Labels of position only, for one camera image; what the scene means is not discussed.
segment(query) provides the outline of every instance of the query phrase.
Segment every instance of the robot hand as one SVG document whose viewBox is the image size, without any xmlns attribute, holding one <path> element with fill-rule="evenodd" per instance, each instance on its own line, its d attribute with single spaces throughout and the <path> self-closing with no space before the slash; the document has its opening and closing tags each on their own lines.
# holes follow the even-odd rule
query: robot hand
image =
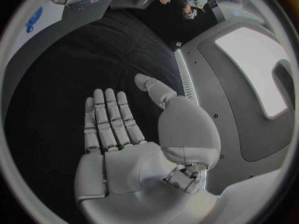
<svg viewBox="0 0 299 224">
<path fill-rule="evenodd" d="M 105 95 L 97 89 L 86 100 L 86 154 L 75 178 L 77 201 L 138 192 L 148 180 L 163 178 L 195 193 L 218 161 L 219 134 L 205 110 L 154 78 L 137 74 L 135 83 L 164 109 L 158 122 L 160 146 L 145 141 L 124 92 L 116 98 L 112 89 Z"/>
</svg>

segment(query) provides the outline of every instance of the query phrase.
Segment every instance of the blue logo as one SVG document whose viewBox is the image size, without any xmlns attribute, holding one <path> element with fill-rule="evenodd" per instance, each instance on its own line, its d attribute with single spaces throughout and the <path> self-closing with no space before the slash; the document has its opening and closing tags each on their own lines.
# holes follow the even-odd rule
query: blue logo
<svg viewBox="0 0 299 224">
<path fill-rule="evenodd" d="M 30 20 L 27 22 L 27 33 L 30 33 L 33 31 L 33 25 L 39 20 L 40 15 L 42 13 L 42 7 L 40 7 L 35 14 L 30 18 Z"/>
</svg>

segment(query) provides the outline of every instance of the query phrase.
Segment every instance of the person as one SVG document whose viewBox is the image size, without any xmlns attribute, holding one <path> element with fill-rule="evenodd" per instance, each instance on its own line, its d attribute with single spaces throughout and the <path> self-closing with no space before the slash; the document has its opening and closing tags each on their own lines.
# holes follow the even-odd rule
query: person
<svg viewBox="0 0 299 224">
<path fill-rule="evenodd" d="M 159 0 L 162 4 L 170 3 L 171 0 Z M 182 9 L 183 19 L 194 19 L 197 16 L 197 8 L 203 12 L 208 0 L 177 0 Z"/>
</svg>

